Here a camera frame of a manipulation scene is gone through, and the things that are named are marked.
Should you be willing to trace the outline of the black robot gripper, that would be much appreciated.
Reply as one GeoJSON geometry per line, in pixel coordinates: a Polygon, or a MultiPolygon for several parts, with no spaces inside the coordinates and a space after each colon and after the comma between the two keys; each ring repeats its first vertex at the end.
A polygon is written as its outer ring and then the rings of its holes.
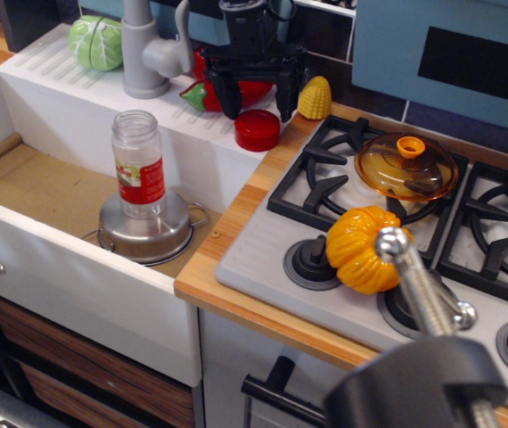
{"type": "Polygon", "coordinates": [[[293,19],[297,5],[279,1],[220,1],[229,42],[205,48],[206,80],[210,81],[222,112],[236,119],[242,109],[238,81],[276,82],[276,106],[281,122],[297,108],[299,83],[306,75],[305,49],[278,36],[279,25],[293,19]]]}

